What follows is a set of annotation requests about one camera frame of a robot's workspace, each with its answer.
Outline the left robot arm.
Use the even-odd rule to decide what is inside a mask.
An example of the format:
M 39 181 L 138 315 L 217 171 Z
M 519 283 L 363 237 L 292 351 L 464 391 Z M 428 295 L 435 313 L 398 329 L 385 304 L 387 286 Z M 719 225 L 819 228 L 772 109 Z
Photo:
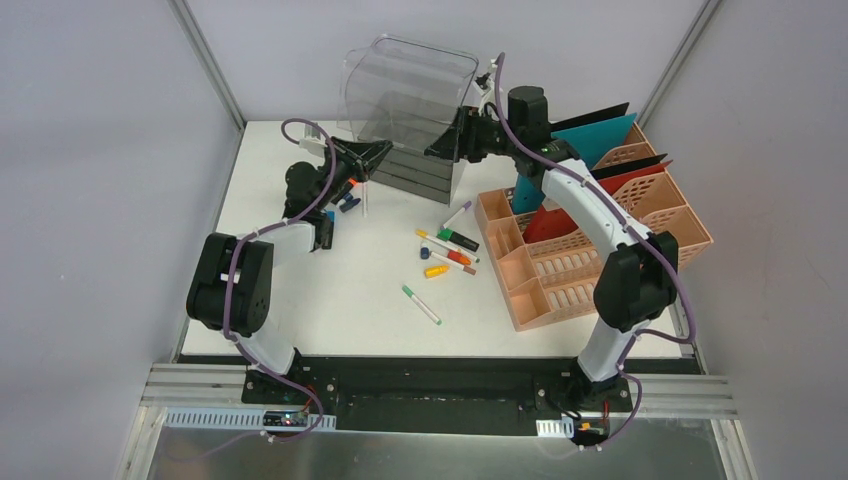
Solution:
M 188 316 L 219 331 L 258 369 L 271 372 L 266 389 L 281 404 L 297 402 L 305 378 L 291 368 L 296 349 L 267 325 L 275 268 L 286 261 L 332 247 L 334 221 L 327 208 L 368 181 L 393 148 L 392 142 L 314 138 L 300 147 L 320 156 L 316 166 L 300 161 L 287 168 L 281 220 L 238 238 L 209 234 L 186 300 Z

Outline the orange tip black highlighter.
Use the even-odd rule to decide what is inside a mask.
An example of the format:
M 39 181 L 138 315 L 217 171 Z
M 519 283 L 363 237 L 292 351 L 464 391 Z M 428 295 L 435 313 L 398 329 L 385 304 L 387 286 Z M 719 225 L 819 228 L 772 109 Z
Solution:
M 344 193 L 350 193 L 350 191 L 358 184 L 358 181 L 354 178 L 349 178 L 342 183 L 339 184 L 338 188 L 335 190 L 333 199 L 338 195 L 343 195 Z

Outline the green tip black highlighter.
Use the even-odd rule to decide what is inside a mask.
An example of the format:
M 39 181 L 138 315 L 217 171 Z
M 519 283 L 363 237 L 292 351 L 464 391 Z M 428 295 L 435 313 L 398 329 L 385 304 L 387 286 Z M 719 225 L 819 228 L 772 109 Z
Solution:
M 441 240 L 453 243 L 470 252 L 477 252 L 480 247 L 478 242 L 471 240 L 470 238 L 449 228 L 441 229 L 438 232 L 437 237 Z

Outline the teal notebook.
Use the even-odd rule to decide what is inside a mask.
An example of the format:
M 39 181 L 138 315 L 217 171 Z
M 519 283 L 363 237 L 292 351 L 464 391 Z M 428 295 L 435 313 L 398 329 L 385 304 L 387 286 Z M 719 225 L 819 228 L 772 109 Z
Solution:
M 592 169 L 610 150 L 623 146 L 631 132 L 637 114 L 620 114 L 620 110 L 626 110 L 626 106 L 621 104 L 555 123 L 551 127 L 552 135 L 568 143 L 586 167 Z M 513 212 L 533 212 L 543 200 L 541 190 L 530 178 L 520 174 L 513 191 Z

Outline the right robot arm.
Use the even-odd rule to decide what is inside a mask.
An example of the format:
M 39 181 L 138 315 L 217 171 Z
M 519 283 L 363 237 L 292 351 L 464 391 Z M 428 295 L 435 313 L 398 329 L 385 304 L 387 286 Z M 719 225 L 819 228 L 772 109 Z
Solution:
M 451 125 L 424 151 L 454 161 L 510 157 L 518 174 L 561 207 L 598 251 L 602 270 L 593 303 L 599 319 L 564 386 L 550 395 L 583 410 L 595 408 L 621 378 L 619 366 L 638 331 L 677 299 L 676 238 L 655 234 L 630 216 L 576 149 L 554 137 L 541 87 L 512 88 L 507 107 L 495 115 L 458 108 Z

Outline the clear drawer organizer box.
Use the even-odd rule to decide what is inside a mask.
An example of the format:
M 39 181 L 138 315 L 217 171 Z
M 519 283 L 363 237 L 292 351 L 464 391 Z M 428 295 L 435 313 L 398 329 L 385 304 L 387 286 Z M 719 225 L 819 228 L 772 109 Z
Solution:
M 373 181 L 448 205 L 464 167 L 450 149 L 426 149 L 447 133 L 464 105 L 478 58 L 388 34 L 349 51 L 342 64 L 338 125 L 354 140 L 389 140 Z

